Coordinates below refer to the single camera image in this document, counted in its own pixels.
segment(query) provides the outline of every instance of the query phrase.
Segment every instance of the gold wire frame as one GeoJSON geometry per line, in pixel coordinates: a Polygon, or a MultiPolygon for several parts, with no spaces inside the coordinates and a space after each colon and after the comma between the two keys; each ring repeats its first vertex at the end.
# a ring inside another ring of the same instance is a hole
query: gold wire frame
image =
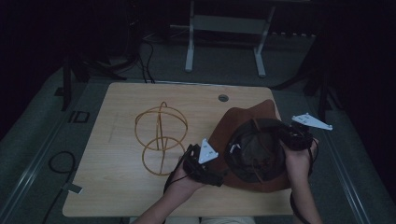
{"type": "Polygon", "coordinates": [[[186,151],[186,149],[184,148],[184,146],[183,146],[183,144],[181,142],[186,137],[188,129],[189,129],[189,126],[188,126],[186,117],[179,110],[174,109],[173,107],[169,107],[166,102],[162,102],[160,106],[152,107],[151,109],[148,109],[145,112],[143,112],[143,113],[141,113],[141,114],[136,116],[136,119],[134,120],[134,136],[136,137],[136,139],[140,143],[140,145],[142,145],[144,147],[143,152],[142,152],[142,162],[143,162],[143,165],[145,166],[145,168],[150,173],[152,173],[154,175],[170,175],[170,173],[163,173],[163,161],[165,159],[165,152],[167,150],[169,150],[169,149],[172,149],[172,148],[176,147],[176,146],[181,146],[181,148],[183,150],[183,153],[184,153],[186,151]],[[168,112],[168,111],[164,111],[163,108],[167,108],[167,109],[173,111],[174,113],[171,113],[171,112],[168,112]],[[137,134],[137,126],[138,126],[139,120],[143,116],[145,116],[147,114],[157,114],[157,122],[156,122],[156,135],[155,135],[155,138],[145,144],[145,143],[143,143],[141,141],[141,139],[139,138],[139,136],[137,134]],[[185,131],[184,131],[183,136],[181,137],[181,139],[177,140],[176,138],[171,137],[171,136],[163,136],[162,114],[166,114],[166,115],[172,116],[172,117],[180,120],[184,124],[185,131]],[[169,140],[172,140],[175,143],[173,145],[171,145],[171,146],[168,146],[169,140]],[[153,142],[156,143],[155,144],[156,147],[151,147],[150,146],[153,142]],[[163,154],[163,157],[161,159],[160,172],[152,171],[146,165],[145,154],[146,154],[147,149],[154,150],[154,151],[161,151],[161,153],[163,154]]]}

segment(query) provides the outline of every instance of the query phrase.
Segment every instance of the brown leather hat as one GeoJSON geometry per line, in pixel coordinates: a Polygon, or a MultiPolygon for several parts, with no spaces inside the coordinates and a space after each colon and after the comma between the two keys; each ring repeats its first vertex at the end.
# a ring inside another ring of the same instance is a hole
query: brown leather hat
{"type": "Polygon", "coordinates": [[[224,185],[229,187],[261,192],[288,189],[285,154],[276,135],[282,127],[272,100],[248,109],[229,109],[208,139],[219,153],[209,169],[228,171],[224,185]]]}

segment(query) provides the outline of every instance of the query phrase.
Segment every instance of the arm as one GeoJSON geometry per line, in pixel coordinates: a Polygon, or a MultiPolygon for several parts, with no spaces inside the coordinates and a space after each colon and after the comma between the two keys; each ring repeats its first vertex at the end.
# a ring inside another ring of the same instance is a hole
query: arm
{"type": "MultiPolygon", "coordinates": [[[[291,183],[291,191],[298,211],[309,223],[322,223],[308,182],[310,165],[308,151],[293,151],[285,145],[283,145],[283,148],[286,154],[286,167],[291,183]]],[[[311,149],[315,153],[317,144],[313,143],[311,149]]],[[[297,216],[294,216],[293,220],[294,223],[302,223],[297,216]]]]}
{"type": "Polygon", "coordinates": [[[176,170],[173,182],[165,194],[152,205],[146,212],[144,212],[134,223],[159,223],[162,224],[163,221],[180,205],[186,202],[191,195],[203,187],[204,184],[198,183],[189,177],[182,178],[187,174],[183,170],[183,164],[181,164],[176,170]]]}

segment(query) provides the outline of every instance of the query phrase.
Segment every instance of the dark background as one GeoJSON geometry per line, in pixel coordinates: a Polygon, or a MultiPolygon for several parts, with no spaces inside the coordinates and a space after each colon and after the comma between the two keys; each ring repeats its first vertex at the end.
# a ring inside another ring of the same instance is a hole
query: dark background
{"type": "MultiPolygon", "coordinates": [[[[166,39],[170,24],[189,23],[188,1],[100,2],[0,3],[1,138],[44,81],[61,68],[66,56],[82,52],[94,61],[107,62],[110,55],[134,55],[140,42],[138,33],[143,32],[141,26],[166,39]],[[133,47],[126,48],[127,43],[133,47]]],[[[197,10],[244,17],[267,13],[249,4],[237,7],[236,3],[224,6],[221,1],[211,1],[197,10]]],[[[315,67],[316,77],[310,78],[320,80],[324,71],[330,72],[330,85],[336,89],[375,169],[396,201],[396,4],[391,0],[311,3],[278,3],[270,32],[317,36],[302,73],[315,67]]]]}

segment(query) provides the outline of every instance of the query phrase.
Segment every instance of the table top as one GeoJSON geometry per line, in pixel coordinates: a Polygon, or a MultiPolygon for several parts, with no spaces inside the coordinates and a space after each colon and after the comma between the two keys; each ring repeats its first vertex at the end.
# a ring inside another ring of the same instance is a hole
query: table top
{"type": "MultiPolygon", "coordinates": [[[[263,87],[111,84],[73,182],[83,191],[68,193],[64,215],[138,217],[161,198],[168,176],[154,175],[143,164],[144,161],[151,171],[160,172],[163,152],[147,149],[143,154],[143,145],[157,147],[153,140],[158,136],[158,113],[144,114],[136,125],[136,118],[142,113],[151,108],[158,110],[166,102],[167,108],[162,107],[161,115],[162,135],[169,137],[169,147],[175,145],[165,151],[163,172],[167,173],[175,168],[183,154],[182,148],[189,144],[201,145],[229,108],[249,108],[267,99],[274,100],[274,97],[263,87]],[[224,96],[228,101],[219,100],[224,96]],[[185,118],[187,128],[177,117],[185,118]]],[[[290,215],[289,196],[290,189],[260,193],[224,185],[205,186],[171,216],[290,215]]]]}

